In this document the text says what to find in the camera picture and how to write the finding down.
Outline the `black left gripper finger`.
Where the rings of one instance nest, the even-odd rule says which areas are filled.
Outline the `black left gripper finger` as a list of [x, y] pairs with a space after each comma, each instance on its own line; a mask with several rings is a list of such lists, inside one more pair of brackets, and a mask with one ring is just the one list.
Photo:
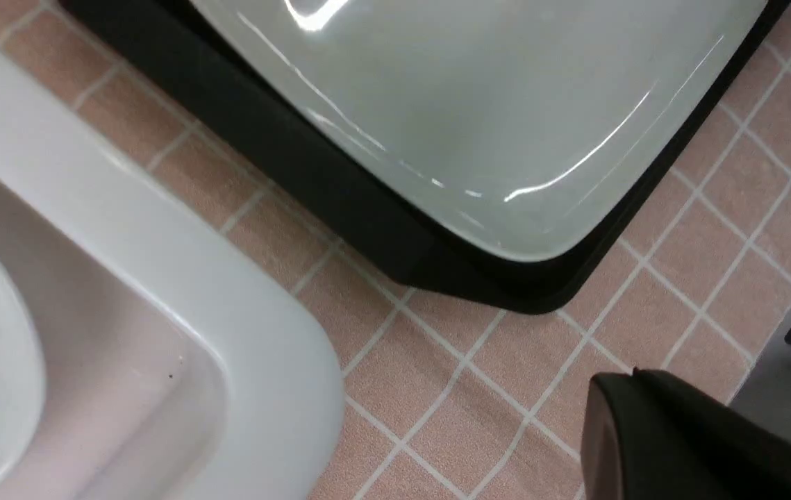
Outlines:
[[670, 372], [599, 372], [581, 440], [588, 499], [791, 499], [791, 443]]

